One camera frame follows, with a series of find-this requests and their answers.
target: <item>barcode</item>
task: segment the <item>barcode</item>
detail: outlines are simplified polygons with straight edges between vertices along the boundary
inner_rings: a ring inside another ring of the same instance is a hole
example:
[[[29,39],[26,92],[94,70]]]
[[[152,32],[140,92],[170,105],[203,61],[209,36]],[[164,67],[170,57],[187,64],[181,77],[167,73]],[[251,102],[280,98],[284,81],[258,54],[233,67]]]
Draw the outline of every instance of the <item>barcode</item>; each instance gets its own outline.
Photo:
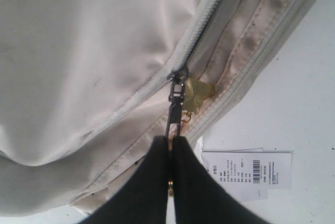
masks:
[[[259,160],[252,161],[252,183],[259,184],[261,177],[261,163]]]

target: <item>metal zipper slider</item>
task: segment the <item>metal zipper slider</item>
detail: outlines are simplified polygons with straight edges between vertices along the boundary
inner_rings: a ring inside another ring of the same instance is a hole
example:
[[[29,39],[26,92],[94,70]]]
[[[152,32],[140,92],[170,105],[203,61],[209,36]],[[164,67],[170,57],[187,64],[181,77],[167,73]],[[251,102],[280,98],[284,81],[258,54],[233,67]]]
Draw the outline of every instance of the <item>metal zipper slider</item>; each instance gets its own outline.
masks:
[[[185,82],[188,78],[188,68],[185,66],[180,71],[171,73],[167,79],[172,82],[169,101],[169,116],[167,118],[165,136],[169,138],[170,126],[177,125],[177,136],[180,136],[182,127],[182,106],[185,96]]]

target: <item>gold leaf charm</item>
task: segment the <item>gold leaf charm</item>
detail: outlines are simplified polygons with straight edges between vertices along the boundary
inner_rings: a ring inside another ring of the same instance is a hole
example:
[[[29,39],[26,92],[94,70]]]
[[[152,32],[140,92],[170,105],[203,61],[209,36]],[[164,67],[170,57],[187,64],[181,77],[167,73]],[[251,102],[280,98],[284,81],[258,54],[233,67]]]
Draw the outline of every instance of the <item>gold leaf charm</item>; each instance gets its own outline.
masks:
[[[207,84],[192,77],[185,82],[185,99],[183,110],[198,114],[204,100],[212,97],[215,92],[214,84]]]

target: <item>gold charm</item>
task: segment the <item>gold charm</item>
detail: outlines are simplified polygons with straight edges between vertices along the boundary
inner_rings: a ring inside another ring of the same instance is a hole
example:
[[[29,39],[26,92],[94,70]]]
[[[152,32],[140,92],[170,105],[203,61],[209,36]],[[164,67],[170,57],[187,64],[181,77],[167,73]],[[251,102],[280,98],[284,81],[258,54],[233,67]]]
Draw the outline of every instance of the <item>gold charm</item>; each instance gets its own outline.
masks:
[[[204,100],[212,97],[215,92],[214,84],[207,84],[192,77],[185,82],[185,99],[183,110],[198,114]]]

